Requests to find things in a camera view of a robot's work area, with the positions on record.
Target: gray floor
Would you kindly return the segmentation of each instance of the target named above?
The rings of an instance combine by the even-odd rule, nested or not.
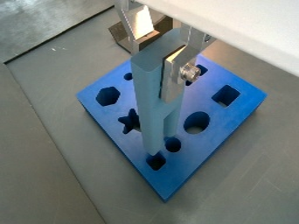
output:
[[[221,41],[210,47],[269,97],[165,204],[75,97],[130,58],[109,33],[118,20],[106,12],[9,64],[106,222],[298,223],[298,78]]]
[[[0,62],[27,52],[113,4],[113,0],[0,0]]]
[[[105,223],[0,64],[0,223]]]

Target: blue foam block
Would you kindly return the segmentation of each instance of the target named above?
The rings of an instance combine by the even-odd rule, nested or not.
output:
[[[125,77],[131,72],[130,61],[78,93],[86,110],[165,201],[268,97],[264,91],[201,55],[198,64],[208,68],[208,73],[185,89],[178,134],[175,139],[166,139],[177,152],[165,148],[151,157],[143,147],[141,132],[137,129],[127,134],[123,132],[125,124],[118,119],[129,116],[131,109],[138,111],[134,81]],[[208,128],[200,134],[190,134],[186,129],[193,123],[197,126],[197,119],[204,119],[198,126],[208,124]]]

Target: diamond-shaped hole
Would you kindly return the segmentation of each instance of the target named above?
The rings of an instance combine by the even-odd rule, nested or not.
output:
[[[98,103],[106,107],[118,102],[119,96],[121,93],[115,87],[106,87],[99,90],[97,100]]]
[[[155,171],[159,171],[166,164],[166,159],[162,153],[158,152],[154,156],[147,158],[146,162]]]
[[[188,133],[196,135],[202,133],[208,129],[210,122],[212,118],[208,113],[202,111],[196,112],[188,117],[184,128]]]
[[[226,85],[220,92],[212,97],[212,99],[226,108],[240,97],[240,91]]]

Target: metal screw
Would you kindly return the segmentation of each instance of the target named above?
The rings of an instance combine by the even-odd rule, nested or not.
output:
[[[212,35],[210,34],[206,34],[206,36],[205,36],[205,42],[208,43],[208,42],[210,42],[210,40],[212,40]]]
[[[181,75],[184,80],[196,82],[202,76],[202,70],[193,64],[188,63],[181,67]]]

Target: circular hole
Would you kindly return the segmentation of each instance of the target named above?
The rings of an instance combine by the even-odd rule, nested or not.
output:
[[[131,80],[134,79],[134,75],[133,75],[131,73],[127,73],[127,74],[125,75],[125,79],[126,79],[127,81],[131,81]]]
[[[171,137],[167,139],[165,147],[170,152],[178,152],[182,149],[182,141],[178,138]]]
[[[194,135],[200,134],[208,129],[210,125],[210,121],[212,121],[212,118],[208,113],[196,112],[188,117],[184,124],[184,128],[188,133]]]

